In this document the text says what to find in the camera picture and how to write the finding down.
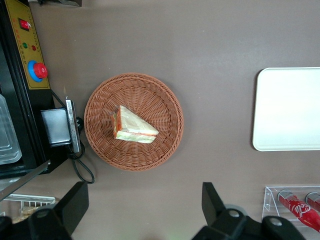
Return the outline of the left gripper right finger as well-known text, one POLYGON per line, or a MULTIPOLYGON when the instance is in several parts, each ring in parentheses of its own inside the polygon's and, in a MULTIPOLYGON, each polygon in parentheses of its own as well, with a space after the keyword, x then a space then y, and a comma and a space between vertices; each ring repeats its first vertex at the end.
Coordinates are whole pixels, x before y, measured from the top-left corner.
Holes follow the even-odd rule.
POLYGON ((226 210, 226 206, 211 182, 202 183, 201 207, 208 226, 226 210))

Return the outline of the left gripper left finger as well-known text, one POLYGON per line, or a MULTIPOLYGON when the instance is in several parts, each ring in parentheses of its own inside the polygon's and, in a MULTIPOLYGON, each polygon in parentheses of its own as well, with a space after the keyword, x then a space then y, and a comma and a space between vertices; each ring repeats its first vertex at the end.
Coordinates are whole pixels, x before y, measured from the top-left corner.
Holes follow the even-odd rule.
POLYGON ((53 208, 71 236, 89 208, 88 184, 77 182, 53 208))

